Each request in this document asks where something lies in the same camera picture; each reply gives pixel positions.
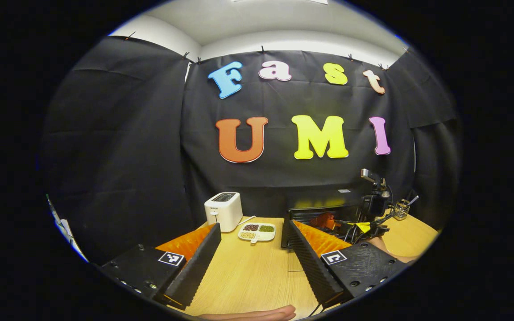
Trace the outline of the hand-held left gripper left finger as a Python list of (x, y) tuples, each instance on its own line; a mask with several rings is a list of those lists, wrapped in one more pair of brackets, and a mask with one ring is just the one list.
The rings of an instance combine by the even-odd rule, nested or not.
[(157, 247), (139, 244), (100, 266), (100, 270), (147, 300), (185, 310), (221, 239), (220, 224), (209, 224)]

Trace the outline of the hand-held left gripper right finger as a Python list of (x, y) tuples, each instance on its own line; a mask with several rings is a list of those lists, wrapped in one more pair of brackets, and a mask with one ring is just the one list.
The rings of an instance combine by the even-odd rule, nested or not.
[(357, 300), (408, 268), (408, 264), (369, 242), (351, 245), (297, 221), (288, 222), (287, 233), (323, 308)]

